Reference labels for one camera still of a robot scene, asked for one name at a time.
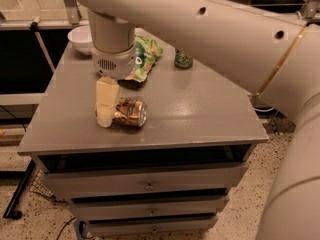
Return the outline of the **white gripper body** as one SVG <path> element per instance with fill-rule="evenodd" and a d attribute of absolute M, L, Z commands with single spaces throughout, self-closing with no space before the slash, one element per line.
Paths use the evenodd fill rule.
<path fill-rule="evenodd" d="M 136 62 L 136 46 L 120 53 L 106 53 L 96 48 L 91 49 L 94 67 L 103 77 L 116 80 L 125 79 L 134 69 Z"/>

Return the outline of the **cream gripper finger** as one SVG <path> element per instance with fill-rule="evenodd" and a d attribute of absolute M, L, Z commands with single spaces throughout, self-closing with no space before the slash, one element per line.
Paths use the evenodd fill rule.
<path fill-rule="evenodd" d="M 109 77 L 101 77 L 96 82 L 96 118 L 101 127 L 108 128 L 112 124 L 116 106 L 120 99 L 120 86 Z"/>

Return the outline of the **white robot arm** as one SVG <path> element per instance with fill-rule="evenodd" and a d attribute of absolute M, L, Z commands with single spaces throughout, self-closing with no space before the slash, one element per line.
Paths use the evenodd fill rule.
<path fill-rule="evenodd" d="M 296 128 L 256 240 L 320 240 L 320 35 L 226 0 L 77 0 L 136 24 L 287 116 Z"/>

